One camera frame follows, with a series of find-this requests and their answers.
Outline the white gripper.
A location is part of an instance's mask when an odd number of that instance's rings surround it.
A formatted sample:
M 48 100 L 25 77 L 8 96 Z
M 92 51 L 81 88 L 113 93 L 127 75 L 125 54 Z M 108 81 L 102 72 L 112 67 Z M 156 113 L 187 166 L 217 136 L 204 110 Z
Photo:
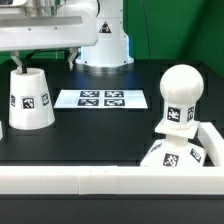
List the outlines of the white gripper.
M 0 0 L 0 51 L 11 51 L 17 70 L 26 74 L 18 51 L 71 47 L 66 69 L 72 70 L 77 46 L 97 42 L 98 13 L 97 0 Z

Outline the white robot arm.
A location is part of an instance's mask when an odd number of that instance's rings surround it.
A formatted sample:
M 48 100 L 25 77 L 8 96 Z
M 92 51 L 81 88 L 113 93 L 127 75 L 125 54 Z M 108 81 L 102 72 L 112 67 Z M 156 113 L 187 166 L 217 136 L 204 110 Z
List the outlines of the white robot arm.
M 0 0 L 0 52 L 65 49 L 66 67 L 113 73 L 133 63 L 123 0 Z

